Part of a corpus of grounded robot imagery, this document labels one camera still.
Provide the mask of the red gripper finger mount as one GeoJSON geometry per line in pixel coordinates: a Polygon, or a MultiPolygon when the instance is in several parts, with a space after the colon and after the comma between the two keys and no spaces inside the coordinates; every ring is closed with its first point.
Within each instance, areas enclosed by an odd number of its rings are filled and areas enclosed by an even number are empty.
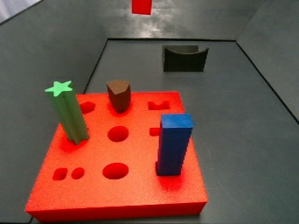
{"type": "Polygon", "coordinates": [[[152,12],[152,0],[132,0],[132,13],[149,15],[152,12]]]}

